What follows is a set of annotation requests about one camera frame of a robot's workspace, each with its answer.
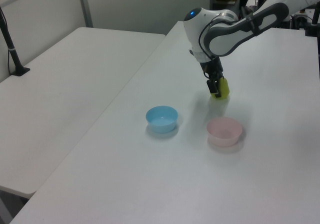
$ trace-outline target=table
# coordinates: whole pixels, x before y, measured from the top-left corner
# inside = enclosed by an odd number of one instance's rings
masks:
[[[0,190],[30,198],[163,39],[79,28],[0,83]]]
[[[189,47],[178,22],[12,224],[319,223],[317,39],[270,29],[245,42],[221,58],[222,101]],[[177,109],[172,133],[147,128],[158,105]],[[207,142],[217,116],[243,125],[237,145]]]

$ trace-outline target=wall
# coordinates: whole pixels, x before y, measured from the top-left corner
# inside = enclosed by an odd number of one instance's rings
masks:
[[[2,10],[22,65],[76,28],[85,27],[80,0],[17,0]],[[0,34],[0,82],[9,76],[7,55],[7,45]]]
[[[88,0],[95,28],[167,34],[177,21],[210,0]]]

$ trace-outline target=yellow object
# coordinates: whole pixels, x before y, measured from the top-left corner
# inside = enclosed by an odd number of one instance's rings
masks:
[[[226,78],[221,77],[218,81],[218,91],[221,94],[221,97],[216,97],[215,94],[211,93],[211,96],[215,99],[221,100],[226,99],[229,96],[230,90],[228,86],[228,81]]]

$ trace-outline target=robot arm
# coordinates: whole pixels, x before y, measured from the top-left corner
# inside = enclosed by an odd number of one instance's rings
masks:
[[[219,57],[232,53],[240,44],[275,27],[288,15],[320,0],[266,0],[259,10],[238,21],[230,10],[210,11],[196,8],[184,19],[192,54],[208,74],[208,87],[216,98],[221,97],[219,82],[222,66]]]

